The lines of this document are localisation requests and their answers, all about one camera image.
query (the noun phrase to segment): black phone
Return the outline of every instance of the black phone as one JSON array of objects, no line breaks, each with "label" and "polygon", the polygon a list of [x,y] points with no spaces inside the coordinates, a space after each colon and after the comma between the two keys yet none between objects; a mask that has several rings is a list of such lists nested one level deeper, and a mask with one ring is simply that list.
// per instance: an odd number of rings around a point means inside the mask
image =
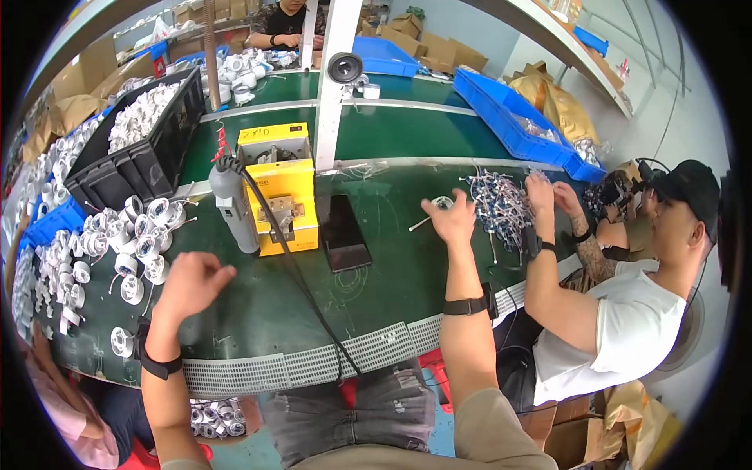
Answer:
[{"label": "black phone", "polygon": [[332,272],[360,268],[373,262],[346,195],[317,198],[316,213],[321,244]]}]

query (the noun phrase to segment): white metal pole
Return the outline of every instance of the white metal pole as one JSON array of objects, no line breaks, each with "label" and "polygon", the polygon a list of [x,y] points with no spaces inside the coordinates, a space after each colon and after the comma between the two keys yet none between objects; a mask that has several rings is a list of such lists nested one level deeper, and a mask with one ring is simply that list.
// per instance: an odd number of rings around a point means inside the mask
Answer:
[{"label": "white metal pole", "polygon": [[329,78],[326,66],[336,53],[353,51],[353,40],[361,6],[362,0],[332,0],[329,6],[319,74],[319,105],[316,108],[316,134],[314,136],[316,171],[330,170],[334,167],[339,120],[342,115],[343,85]]},{"label": "white metal pole", "polygon": [[303,48],[300,54],[300,68],[311,68],[314,57],[314,35],[316,34],[316,14],[319,9],[319,0],[307,0],[305,2],[305,22],[303,23]]}]

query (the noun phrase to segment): yellow machine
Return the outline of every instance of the yellow machine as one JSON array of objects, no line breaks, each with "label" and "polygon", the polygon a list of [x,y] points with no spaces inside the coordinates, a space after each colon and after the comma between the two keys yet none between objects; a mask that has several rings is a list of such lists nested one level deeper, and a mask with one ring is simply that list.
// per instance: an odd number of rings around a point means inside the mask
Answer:
[{"label": "yellow machine", "polygon": [[[290,251],[319,247],[319,221],[314,203],[314,161],[308,124],[242,129],[238,159],[246,165],[280,224]],[[259,200],[245,185],[261,244],[260,256],[282,253],[280,234],[273,233]]]}]

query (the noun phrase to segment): ripped jeans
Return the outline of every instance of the ripped jeans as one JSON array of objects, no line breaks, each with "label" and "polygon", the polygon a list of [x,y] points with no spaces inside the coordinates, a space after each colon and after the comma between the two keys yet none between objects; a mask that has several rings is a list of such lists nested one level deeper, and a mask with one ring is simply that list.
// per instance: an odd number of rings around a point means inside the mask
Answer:
[{"label": "ripped jeans", "polygon": [[274,448],[289,468],[308,457],[355,444],[428,452],[436,397],[417,359],[358,378],[355,407],[347,409],[337,383],[274,393],[262,406]]}]

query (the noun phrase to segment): black cap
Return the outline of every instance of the black cap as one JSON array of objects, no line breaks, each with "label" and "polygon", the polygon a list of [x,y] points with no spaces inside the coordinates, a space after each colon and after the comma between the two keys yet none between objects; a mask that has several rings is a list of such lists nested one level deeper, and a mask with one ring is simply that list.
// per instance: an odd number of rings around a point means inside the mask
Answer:
[{"label": "black cap", "polygon": [[710,241],[717,242],[720,187],[710,167],[697,160],[684,160],[668,174],[654,178],[649,186],[656,190],[659,199],[686,202],[697,220],[705,223]]}]

